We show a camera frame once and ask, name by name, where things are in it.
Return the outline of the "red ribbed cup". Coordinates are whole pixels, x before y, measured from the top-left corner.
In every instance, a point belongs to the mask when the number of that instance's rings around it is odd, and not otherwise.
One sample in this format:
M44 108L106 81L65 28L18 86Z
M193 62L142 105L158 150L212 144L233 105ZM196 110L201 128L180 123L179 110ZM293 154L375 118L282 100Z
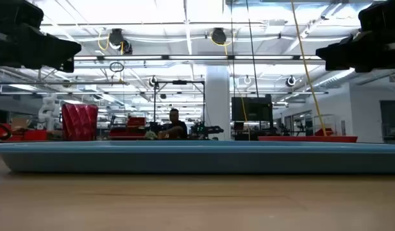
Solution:
M94 141L97 131L98 107L85 104L63 104L62 131L66 141Z

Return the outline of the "white pillar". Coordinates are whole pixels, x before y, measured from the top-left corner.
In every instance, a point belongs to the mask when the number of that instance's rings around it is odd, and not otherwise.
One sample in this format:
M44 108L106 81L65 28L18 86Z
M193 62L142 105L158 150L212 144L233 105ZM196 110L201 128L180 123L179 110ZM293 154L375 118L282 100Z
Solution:
M230 74L226 66L209 65L205 78L205 125L219 126L223 133L210 134L220 141L230 141Z

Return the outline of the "cardboard box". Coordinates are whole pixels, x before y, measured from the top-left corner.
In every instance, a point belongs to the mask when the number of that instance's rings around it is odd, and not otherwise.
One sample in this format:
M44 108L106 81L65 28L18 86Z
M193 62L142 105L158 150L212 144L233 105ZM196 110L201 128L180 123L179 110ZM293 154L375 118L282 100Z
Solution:
M29 119L25 117L13 117L11 121L12 130L26 130L29 126Z

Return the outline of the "blue plastic tray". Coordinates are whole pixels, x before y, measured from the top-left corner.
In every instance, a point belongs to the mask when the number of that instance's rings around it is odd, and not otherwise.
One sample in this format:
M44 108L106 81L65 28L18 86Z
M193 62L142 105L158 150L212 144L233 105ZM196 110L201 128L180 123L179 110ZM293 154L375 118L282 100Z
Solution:
M22 173L390 174L395 144L272 141L67 141L0 143Z

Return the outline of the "black monitor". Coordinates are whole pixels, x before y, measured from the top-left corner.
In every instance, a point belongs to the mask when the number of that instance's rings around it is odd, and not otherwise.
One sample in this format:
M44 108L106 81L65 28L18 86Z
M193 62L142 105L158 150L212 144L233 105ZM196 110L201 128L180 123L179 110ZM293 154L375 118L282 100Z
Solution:
M271 122L273 120L271 95L266 94L260 98L232 97L231 120Z

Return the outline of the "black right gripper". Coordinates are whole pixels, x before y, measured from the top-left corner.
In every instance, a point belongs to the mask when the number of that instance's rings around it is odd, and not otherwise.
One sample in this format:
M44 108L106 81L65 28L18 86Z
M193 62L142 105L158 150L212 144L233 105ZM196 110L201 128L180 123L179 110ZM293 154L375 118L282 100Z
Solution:
M360 40L362 65L357 64ZM395 69L395 29L349 35L338 43L316 49L315 55L325 61L326 71Z

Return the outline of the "red storage bin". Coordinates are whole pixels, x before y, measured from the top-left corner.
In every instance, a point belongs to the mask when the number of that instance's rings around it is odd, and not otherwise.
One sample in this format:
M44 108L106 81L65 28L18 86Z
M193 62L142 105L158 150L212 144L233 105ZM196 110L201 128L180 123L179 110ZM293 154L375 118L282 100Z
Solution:
M19 128L13 130L7 123L0 124L0 141L3 142L33 142L47 141L48 134L45 130L27 130Z
M145 117L129 117L126 123L111 122L108 138L117 141L142 140L146 134Z

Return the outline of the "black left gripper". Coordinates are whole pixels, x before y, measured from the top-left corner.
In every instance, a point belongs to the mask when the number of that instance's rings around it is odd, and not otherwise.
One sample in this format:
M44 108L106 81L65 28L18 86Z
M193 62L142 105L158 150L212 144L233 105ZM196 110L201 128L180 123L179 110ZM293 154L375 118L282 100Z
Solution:
M0 22L0 66L41 69L52 67L65 73L74 72L74 56L81 44L43 34L22 22Z

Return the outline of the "person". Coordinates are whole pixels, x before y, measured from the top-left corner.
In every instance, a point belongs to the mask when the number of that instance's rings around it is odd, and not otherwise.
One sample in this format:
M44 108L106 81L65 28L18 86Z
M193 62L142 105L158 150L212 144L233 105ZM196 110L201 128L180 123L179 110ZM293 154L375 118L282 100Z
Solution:
M159 139L187 139L187 126L179 119L179 111L172 108L169 112L170 125L158 133Z

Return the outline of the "black background rig frame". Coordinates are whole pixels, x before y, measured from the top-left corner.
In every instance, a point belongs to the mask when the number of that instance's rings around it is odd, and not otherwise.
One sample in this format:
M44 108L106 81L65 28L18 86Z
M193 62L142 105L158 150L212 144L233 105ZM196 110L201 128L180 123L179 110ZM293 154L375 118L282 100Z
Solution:
M193 132L205 135L206 128L205 128L205 112L206 112L206 94L205 94L205 81L191 81L191 80L173 80L173 81L158 81L155 80L153 82L153 122L151 126L157 125L156 123L156 95L167 85L187 85L192 84L200 90L203 95L203 118L199 124L193 126Z

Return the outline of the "pink-red round plate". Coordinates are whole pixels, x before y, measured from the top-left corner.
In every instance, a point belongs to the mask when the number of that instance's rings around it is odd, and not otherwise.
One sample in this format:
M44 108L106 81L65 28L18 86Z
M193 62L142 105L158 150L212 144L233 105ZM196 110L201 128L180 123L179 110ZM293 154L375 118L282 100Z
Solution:
M356 136L259 136L259 141L282 141L282 142L346 142L356 143Z

